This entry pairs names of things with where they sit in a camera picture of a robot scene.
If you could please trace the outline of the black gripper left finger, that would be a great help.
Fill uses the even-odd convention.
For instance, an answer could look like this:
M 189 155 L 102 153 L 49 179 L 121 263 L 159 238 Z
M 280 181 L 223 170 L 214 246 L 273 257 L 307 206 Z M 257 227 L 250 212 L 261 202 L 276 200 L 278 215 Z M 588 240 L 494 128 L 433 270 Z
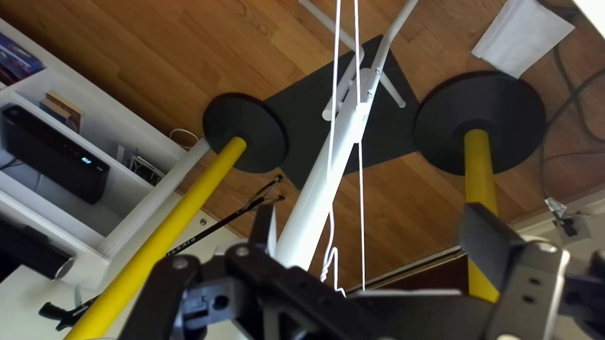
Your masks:
M 265 259 L 257 247 L 237 244 L 208 263 L 193 255 L 159 261 L 119 340 L 204 340 L 208 327 L 221 321 L 233 321 L 250 340 L 278 340 L 261 291 L 235 268 L 256 255 Z

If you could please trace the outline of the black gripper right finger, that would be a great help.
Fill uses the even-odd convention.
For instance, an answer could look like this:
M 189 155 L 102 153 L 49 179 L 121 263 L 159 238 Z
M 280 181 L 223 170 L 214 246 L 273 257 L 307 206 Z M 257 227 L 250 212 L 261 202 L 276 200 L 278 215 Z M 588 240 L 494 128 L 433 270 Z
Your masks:
M 499 291 L 484 338 L 549 340 L 569 253 L 550 242 L 526 242 L 482 204 L 463 208 L 460 244 Z

